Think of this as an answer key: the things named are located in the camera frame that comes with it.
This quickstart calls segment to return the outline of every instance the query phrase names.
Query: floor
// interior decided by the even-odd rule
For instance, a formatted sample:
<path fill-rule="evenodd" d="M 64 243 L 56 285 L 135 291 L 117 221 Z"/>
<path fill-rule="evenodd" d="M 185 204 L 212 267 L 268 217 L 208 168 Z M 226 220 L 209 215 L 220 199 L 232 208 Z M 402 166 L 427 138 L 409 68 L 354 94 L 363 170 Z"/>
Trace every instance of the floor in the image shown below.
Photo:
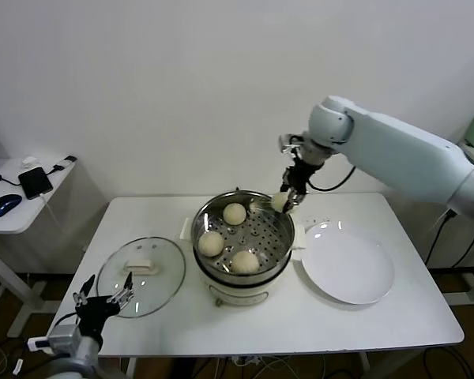
<path fill-rule="evenodd" d="M 43 293 L 43 297 L 49 300 L 61 299 L 66 292 L 67 287 L 69 286 L 70 278 L 69 277 L 50 277 L 48 280 L 48 285 L 46 290 Z M 461 280 L 459 276 L 443 276 L 438 279 L 438 285 L 443 291 L 465 291 L 465 283 Z M 12 323 L 17 311 L 21 308 L 21 302 L 17 300 L 12 294 L 8 291 L 0 299 L 0 343 L 2 343 L 2 349 L 6 353 L 10 353 L 9 364 L 12 365 L 15 360 L 21 356 L 24 359 L 23 371 L 28 370 L 35 365 L 38 365 L 44 362 L 47 359 L 47 356 L 43 353 L 30 353 L 29 351 L 23 351 L 21 349 L 20 340 L 7 340 L 6 333 Z M 472 370 L 474 371 L 474 306 L 459 306 L 453 308 L 455 316 L 461 323 L 465 331 L 465 341 L 457 346 L 459 352 L 461 352 L 465 359 L 468 361 Z M 30 321 L 27 323 L 24 330 L 24 338 L 31 336 L 41 336 L 44 335 L 51 324 L 52 316 L 49 315 L 35 315 L 31 317 Z M 369 360 L 371 364 L 377 362 L 385 353 L 371 353 L 369 354 Z M 464 378 L 464 372 L 451 356 L 449 356 L 444 351 L 433 350 L 428 353 L 427 364 L 431 371 L 433 378 Z M 323 373 L 323 357 L 321 355 L 299 355 L 290 358 L 286 358 L 290 367 L 296 372 L 300 379 L 320 379 Z M 267 358 L 267 363 L 274 361 L 273 358 Z M 107 360 L 107 364 L 117 366 L 119 360 Z M 136 379 L 164 379 L 169 377 L 171 371 L 173 370 L 175 361 L 170 358 L 142 358 L 137 362 L 137 369 L 135 378 Z M 179 366 L 176 368 L 182 367 L 186 362 L 177 361 Z M 215 376 L 216 364 L 218 365 L 218 376 Z M 363 371 L 360 364 L 359 356 L 354 353 L 348 354 L 333 354 L 325 356 L 325 372 L 326 377 L 332 377 L 334 379 L 343 379 L 351 378 L 351 375 L 354 378 L 359 377 Z M 216 358 L 199 358 L 196 361 L 194 373 L 197 372 L 201 367 L 203 369 L 197 375 L 197 379 L 209 379 L 215 378 L 218 379 L 254 379 L 256 373 L 258 373 L 263 364 L 256 366 L 251 363 L 250 365 L 245 366 L 244 368 L 237 367 L 233 363 L 228 362 L 224 365 L 224 359 L 220 359 L 219 363 Z M 281 378 L 294 378 L 290 370 L 282 363 L 275 362 L 271 366 L 271 369 L 275 370 L 263 370 L 259 378 L 260 379 L 281 379 Z M 347 372 L 338 372 L 333 376 L 330 376 L 335 370 L 347 370 Z M 39 378 L 45 377 L 43 375 L 44 367 L 35 370 L 27 375 L 22 375 L 20 377 L 25 378 Z M 13 377 L 11 374 L 6 373 L 3 376 L 4 378 Z M 407 363 L 405 366 L 401 367 L 396 373 L 390 376 L 391 379 L 405 379 L 405 378 L 415 378 L 415 379 L 429 379 L 427 372 L 423 367 L 423 357 L 419 355 L 415 357 L 412 361 Z"/>

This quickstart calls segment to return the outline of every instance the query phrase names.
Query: robotic arm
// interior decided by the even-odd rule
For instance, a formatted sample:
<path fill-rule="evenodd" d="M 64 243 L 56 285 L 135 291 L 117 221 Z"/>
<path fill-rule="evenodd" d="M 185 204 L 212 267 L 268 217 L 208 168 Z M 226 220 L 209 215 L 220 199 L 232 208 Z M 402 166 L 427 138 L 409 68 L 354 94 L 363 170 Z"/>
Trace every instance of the robotic arm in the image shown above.
<path fill-rule="evenodd" d="M 474 165 L 458 146 L 347 99 L 327 97 L 312 110 L 308 131 L 281 136 L 280 149 L 294 162 L 280 188 L 288 193 L 283 212 L 303 201 L 310 176 L 341 153 L 414 200 L 441 203 L 474 218 Z"/>

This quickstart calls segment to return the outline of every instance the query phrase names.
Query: white cable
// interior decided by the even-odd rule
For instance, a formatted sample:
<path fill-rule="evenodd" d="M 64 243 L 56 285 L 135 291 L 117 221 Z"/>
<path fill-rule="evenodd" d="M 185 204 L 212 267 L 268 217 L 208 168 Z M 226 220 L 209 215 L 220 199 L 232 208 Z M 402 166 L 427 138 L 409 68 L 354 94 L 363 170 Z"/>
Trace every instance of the white cable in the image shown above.
<path fill-rule="evenodd" d="M 292 375 L 295 377 L 295 379 L 300 379 L 299 376 L 297 375 L 297 373 L 292 369 L 292 367 L 289 365 L 288 362 L 286 362 L 284 359 L 282 358 L 276 358 L 278 361 L 281 361 L 282 363 L 284 363 L 286 365 L 286 367 L 290 370 L 290 372 L 292 373 Z"/>
<path fill-rule="evenodd" d="M 7 354 L 2 350 L 0 347 L 0 352 L 2 353 L 2 360 L 0 361 L 0 375 L 5 373 L 7 367 L 9 366 L 9 359 L 7 358 Z"/>
<path fill-rule="evenodd" d="M 214 371 L 214 379 L 218 378 L 218 369 L 220 368 L 220 359 L 216 360 L 216 370 Z"/>
<path fill-rule="evenodd" d="M 326 374 L 326 361 L 325 361 L 325 356 L 322 355 L 322 358 L 323 358 L 323 373 L 322 373 L 322 377 L 320 377 L 320 379 L 325 379 L 325 374 Z"/>
<path fill-rule="evenodd" d="M 275 360 L 271 363 L 267 363 L 262 357 L 260 357 L 260 361 L 261 363 L 263 363 L 265 365 L 265 367 L 267 367 L 269 370 L 272 370 L 272 371 L 279 371 L 279 370 L 282 370 L 284 368 L 284 365 L 282 365 L 281 367 L 277 367 L 276 369 L 272 367 L 272 365 L 274 363 L 278 363 L 280 362 L 279 360 L 277 360 L 276 357 L 270 357 L 270 358 L 274 358 Z"/>
<path fill-rule="evenodd" d="M 51 214 L 51 218 L 52 218 L 53 221 L 55 222 L 55 224 L 56 224 L 56 226 L 58 227 L 58 229 L 62 232 L 63 235 L 66 236 L 66 233 L 65 233 L 65 231 L 64 231 L 63 228 L 62 228 L 62 225 L 60 224 L 60 222 L 58 222 L 58 219 L 56 218 L 55 213 L 54 213 L 53 210 L 51 209 L 51 206 L 47 203 L 47 200 L 45 199 L 45 197 L 44 197 L 43 195 L 40 195 L 40 198 L 43 200 L 44 205 L 46 206 L 48 212 Z"/>
<path fill-rule="evenodd" d="M 276 363 L 278 363 L 278 362 L 286 363 L 286 361 L 285 361 L 284 359 L 281 359 L 281 358 L 278 358 L 278 357 L 264 357 L 264 358 L 272 358 L 272 359 L 276 359 L 276 360 L 275 360 L 274 362 L 271 362 L 271 363 L 265 363 L 264 361 L 262 361 L 263 364 L 264 364 L 264 366 L 263 366 L 263 367 L 261 368 L 261 370 L 258 371 L 251 379 L 256 379 L 257 377 L 259 377 L 265 370 L 270 369 L 271 365 L 274 365 L 274 364 L 276 364 Z"/>
<path fill-rule="evenodd" d="M 441 222 L 441 220 L 444 218 L 445 215 L 447 215 L 447 213 L 449 212 L 450 210 L 447 209 L 445 210 L 436 220 L 435 222 L 432 224 L 432 226 L 430 227 L 430 229 L 428 229 L 426 232 L 425 232 L 425 235 L 424 235 L 424 238 L 426 238 L 431 231 L 434 230 L 435 227 L 437 227 L 437 225 Z"/>
<path fill-rule="evenodd" d="M 251 360 L 248 360 L 248 361 L 245 361 L 244 364 L 240 364 L 240 363 L 237 363 L 237 362 L 234 362 L 234 365 L 236 365 L 237 367 L 245 367 L 247 365 L 250 365 L 251 363 L 253 363 Z"/>
<path fill-rule="evenodd" d="M 47 208 L 47 211 L 49 212 L 49 214 L 51 215 L 51 218 L 53 219 L 53 222 L 56 224 L 56 227 L 60 230 L 60 233 L 62 233 L 62 235 L 64 235 L 65 237 L 67 237 L 70 241 L 72 241 L 72 238 L 63 230 L 63 227 L 62 225 L 60 224 L 60 222 L 58 221 L 58 218 L 55 216 L 55 213 L 53 212 L 53 210 L 51 209 L 51 206 L 47 203 L 47 200 L 46 198 L 44 197 L 43 194 L 40 195 L 40 198 L 43 200 L 44 202 L 44 205 L 46 206 Z M 84 249 L 84 245 L 80 244 L 79 242 L 74 242 L 74 244 L 76 245 L 76 247 L 81 250 L 83 253 L 86 253 L 85 249 Z"/>

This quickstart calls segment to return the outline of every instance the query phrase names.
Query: perforated steamer tray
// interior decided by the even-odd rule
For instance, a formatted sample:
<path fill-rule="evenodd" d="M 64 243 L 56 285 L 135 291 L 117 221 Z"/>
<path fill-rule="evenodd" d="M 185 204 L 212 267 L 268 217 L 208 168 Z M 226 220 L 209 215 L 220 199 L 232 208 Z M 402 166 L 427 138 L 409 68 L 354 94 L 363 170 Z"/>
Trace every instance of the perforated steamer tray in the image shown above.
<path fill-rule="evenodd" d="M 230 203 L 246 208 L 246 220 L 237 226 L 224 222 L 223 210 Z M 198 252 L 198 239 L 207 231 L 216 231 L 224 238 L 223 252 L 206 257 Z M 275 212 L 270 197 L 251 191 L 224 193 L 211 199 L 195 216 L 192 242 L 199 266 L 213 279 L 231 286 L 254 286 L 273 279 L 288 263 L 295 237 L 292 218 Z M 258 258 L 260 269 L 254 274 L 231 271 L 233 256 L 248 250 Z"/>

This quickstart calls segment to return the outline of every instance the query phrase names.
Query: blue mouse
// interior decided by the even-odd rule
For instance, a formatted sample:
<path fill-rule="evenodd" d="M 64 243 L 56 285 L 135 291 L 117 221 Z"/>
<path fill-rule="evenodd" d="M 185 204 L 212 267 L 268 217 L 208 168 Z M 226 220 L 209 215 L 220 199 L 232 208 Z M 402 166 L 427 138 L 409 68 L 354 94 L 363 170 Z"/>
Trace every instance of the blue mouse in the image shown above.
<path fill-rule="evenodd" d="M 21 200 L 23 200 L 23 197 L 15 193 L 0 197 L 0 217 L 4 216 L 11 209 L 16 208 L 16 205 L 21 203 Z"/>

